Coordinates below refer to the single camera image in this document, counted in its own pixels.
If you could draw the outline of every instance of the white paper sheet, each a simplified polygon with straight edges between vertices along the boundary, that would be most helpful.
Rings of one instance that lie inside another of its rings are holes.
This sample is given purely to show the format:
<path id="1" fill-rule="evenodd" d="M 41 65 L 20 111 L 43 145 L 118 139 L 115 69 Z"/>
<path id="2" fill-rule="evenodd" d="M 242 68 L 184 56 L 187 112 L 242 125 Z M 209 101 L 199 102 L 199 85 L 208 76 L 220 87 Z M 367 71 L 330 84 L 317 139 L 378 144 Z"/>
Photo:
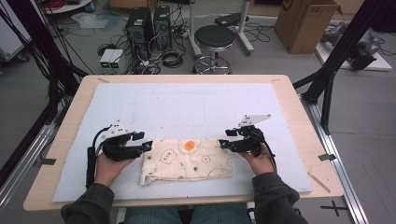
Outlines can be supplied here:
<path id="1" fill-rule="evenodd" d="M 85 192 L 87 147 L 96 133 L 116 120 L 145 138 L 128 145 L 160 139 L 227 137 L 245 115 L 271 114 L 256 124 L 276 154 L 279 175 L 301 193 L 312 191 L 288 125 L 268 83 L 140 83 L 98 85 L 70 149 L 54 202 L 73 202 Z M 252 194 L 254 176 L 248 163 L 232 153 L 233 177 L 192 182 L 158 181 L 139 186 L 142 157 L 126 167 L 111 188 L 123 200 Z"/>

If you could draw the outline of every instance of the black stool seat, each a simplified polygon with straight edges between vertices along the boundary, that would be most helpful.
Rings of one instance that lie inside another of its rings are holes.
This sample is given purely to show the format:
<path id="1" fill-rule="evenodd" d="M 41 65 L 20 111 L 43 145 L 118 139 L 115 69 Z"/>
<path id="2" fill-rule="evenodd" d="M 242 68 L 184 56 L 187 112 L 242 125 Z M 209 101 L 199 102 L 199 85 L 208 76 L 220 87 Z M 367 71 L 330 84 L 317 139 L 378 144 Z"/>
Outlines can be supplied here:
<path id="1" fill-rule="evenodd" d="M 231 46 L 235 37 L 233 31 L 219 25 L 208 25 L 195 32 L 195 42 L 199 47 L 223 49 Z"/>

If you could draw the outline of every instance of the black metal pole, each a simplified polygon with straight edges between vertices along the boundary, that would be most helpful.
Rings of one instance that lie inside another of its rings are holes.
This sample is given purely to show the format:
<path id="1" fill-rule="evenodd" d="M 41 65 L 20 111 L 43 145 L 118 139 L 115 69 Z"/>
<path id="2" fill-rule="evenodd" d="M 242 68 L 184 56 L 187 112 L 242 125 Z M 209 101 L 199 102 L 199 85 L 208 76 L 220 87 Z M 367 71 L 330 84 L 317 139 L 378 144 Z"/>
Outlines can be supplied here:
<path id="1" fill-rule="evenodd" d="M 316 104 L 319 96 L 326 91 L 321 118 L 321 125 L 326 134 L 329 134 L 328 124 L 334 77 L 344 61 L 356 48 L 364 33 L 381 14 L 387 2 L 389 0 L 365 0 L 323 66 L 316 73 L 293 84 L 294 88 L 297 89 L 312 82 L 308 91 L 302 94 L 303 100 L 309 104 Z"/>

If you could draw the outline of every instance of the sleeve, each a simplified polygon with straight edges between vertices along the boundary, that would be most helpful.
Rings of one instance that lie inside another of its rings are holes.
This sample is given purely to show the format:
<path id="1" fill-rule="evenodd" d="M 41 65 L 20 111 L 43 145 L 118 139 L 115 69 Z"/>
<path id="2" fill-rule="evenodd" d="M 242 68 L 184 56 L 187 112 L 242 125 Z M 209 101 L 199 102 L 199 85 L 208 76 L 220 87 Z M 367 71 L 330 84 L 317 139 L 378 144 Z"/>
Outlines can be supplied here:
<path id="1" fill-rule="evenodd" d="M 114 193 L 101 184 L 92 184 L 74 203 L 62 207 L 65 223 L 110 223 L 110 209 Z"/>
<path id="2" fill-rule="evenodd" d="M 299 193 L 285 184 L 279 175 L 266 173 L 253 178 L 254 216 L 261 223 L 307 223 L 295 214 L 293 205 Z"/>

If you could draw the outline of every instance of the person's left hand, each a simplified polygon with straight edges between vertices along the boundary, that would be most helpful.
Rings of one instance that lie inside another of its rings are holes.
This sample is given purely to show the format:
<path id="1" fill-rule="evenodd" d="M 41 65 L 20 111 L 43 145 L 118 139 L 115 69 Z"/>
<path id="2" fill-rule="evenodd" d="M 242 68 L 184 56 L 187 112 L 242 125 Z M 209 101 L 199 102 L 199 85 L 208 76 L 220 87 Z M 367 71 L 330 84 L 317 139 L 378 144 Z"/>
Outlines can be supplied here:
<path id="1" fill-rule="evenodd" d="M 125 161 L 113 161 L 108 158 L 105 153 L 102 153 L 97 158 L 96 163 L 96 177 L 93 183 L 103 184 L 110 187 L 117 177 L 119 177 L 123 168 L 129 165 L 134 159 Z"/>

